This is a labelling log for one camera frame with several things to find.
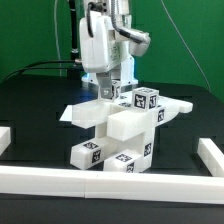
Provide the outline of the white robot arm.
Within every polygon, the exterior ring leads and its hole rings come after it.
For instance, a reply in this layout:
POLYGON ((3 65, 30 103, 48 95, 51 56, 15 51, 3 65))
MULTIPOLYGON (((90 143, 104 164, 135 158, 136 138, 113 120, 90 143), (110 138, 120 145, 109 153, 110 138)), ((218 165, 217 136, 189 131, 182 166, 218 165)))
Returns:
POLYGON ((115 99, 133 77, 133 57, 143 56, 150 44, 147 32, 131 27, 129 0, 83 0, 79 24, 84 71, 99 86, 99 96, 115 99))

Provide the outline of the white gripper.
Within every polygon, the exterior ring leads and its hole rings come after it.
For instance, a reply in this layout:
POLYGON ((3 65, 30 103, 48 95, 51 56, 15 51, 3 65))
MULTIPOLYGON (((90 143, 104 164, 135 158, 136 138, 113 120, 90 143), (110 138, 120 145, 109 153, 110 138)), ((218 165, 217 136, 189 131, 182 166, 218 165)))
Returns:
POLYGON ((90 25, 93 36, 88 33, 87 18, 82 18, 79 26, 81 59, 87 73, 97 73, 100 95, 104 99, 111 99, 112 80, 108 72, 117 65, 117 45, 109 38, 108 16, 99 12, 90 12, 90 25))

